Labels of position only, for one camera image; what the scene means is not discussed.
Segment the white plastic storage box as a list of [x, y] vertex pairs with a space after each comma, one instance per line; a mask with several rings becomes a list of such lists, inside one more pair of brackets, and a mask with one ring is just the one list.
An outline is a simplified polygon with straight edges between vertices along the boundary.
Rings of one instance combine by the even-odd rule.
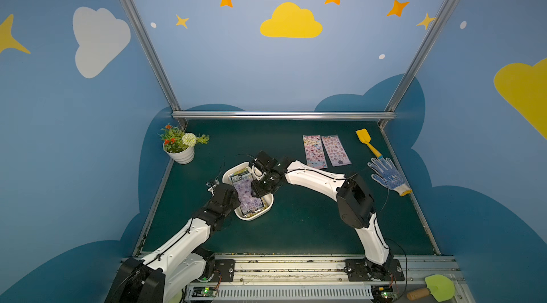
[[[230, 177], [232, 175], [234, 175], [235, 173], [239, 173], [241, 171], [248, 171], [253, 176], [251, 166], [249, 166], [249, 162], [244, 162], [244, 163], [241, 163], [238, 166], [235, 166], [235, 167], [229, 169], [228, 171], [226, 171], [224, 173], [224, 175], [222, 176], [222, 183], [226, 183], [226, 184], [229, 184], [229, 185], [233, 186], [233, 183], [232, 183]], [[257, 213], [256, 215], [253, 215], [250, 218], [244, 218], [243, 215], [242, 215], [242, 211], [241, 211], [240, 207], [238, 207], [234, 210], [235, 213], [236, 213], [236, 216], [239, 219], [244, 220], [244, 221], [255, 220], [258, 217], [263, 216], [265, 213], [268, 213], [271, 210], [271, 208], [274, 204], [274, 198], [273, 197], [274, 196], [271, 193], [264, 196], [264, 197], [261, 197], [263, 199], [264, 203], [266, 204], [266, 207], [265, 207], [265, 209], [262, 210], [262, 212]]]

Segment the pink blue sticker sheet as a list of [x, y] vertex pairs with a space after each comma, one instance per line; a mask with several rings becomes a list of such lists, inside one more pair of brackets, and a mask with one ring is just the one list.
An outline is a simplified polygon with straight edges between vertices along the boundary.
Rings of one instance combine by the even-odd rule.
[[303, 145], [306, 155], [307, 166], [315, 169], [326, 169], [326, 157], [323, 150], [323, 143], [319, 135], [303, 136]]

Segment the pink bear sticker sheet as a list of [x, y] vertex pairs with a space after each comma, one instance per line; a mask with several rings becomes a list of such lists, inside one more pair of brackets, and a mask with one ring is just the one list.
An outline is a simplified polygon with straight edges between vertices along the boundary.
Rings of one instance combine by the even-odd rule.
[[322, 136], [321, 140], [332, 166], [347, 166], [351, 164], [338, 135]]

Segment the purple sticker sheet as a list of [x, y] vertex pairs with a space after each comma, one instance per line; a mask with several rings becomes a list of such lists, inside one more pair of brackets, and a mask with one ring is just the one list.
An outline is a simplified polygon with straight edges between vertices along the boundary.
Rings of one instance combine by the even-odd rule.
[[252, 181], [254, 179], [248, 171], [235, 173], [230, 179], [238, 193], [239, 207], [244, 218], [250, 218], [265, 209], [266, 204], [263, 199], [252, 196]]

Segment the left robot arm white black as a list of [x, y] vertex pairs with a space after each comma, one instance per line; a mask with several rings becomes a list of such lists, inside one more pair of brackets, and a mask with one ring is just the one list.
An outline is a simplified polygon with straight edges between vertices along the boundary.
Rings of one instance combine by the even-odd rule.
[[212, 197], [187, 224], [155, 252], [125, 260], [115, 276], [106, 302], [169, 302], [184, 287], [205, 274], [213, 254], [201, 250], [227, 216], [239, 207], [238, 193], [229, 184], [212, 187]]

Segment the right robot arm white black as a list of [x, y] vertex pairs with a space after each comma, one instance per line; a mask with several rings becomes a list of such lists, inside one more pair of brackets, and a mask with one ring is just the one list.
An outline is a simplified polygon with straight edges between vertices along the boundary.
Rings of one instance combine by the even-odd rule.
[[261, 151], [250, 163], [254, 179], [252, 196], [274, 194], [285, 184], [311, 189], [333, 199], [340, 219], [353, 228], [363, 245], [365, 257], [346, 271], [356, 281], [363, 276], [372, 281], [403, 281], [405, 271], [386, 243], [377, 221], [372, 192], [357, 173], [346, 176], [307, 166], [300, 161], [273, 159]]

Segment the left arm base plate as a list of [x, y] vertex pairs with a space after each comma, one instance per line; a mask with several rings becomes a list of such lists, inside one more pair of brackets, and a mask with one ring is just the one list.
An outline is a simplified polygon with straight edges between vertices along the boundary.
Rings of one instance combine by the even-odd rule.
[[234, 260], [208, 260], [202, 275], [201, 282], [233, 282], [235, 273]]

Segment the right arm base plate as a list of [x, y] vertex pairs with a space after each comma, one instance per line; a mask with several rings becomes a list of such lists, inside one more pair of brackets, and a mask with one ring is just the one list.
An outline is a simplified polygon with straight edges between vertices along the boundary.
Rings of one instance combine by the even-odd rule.
[[350, 282], [405, 281], [403, 267], [394, 258], [388, 258], [383, 265], [375, 264], [367, 258], [346, 259], [343, 270]]

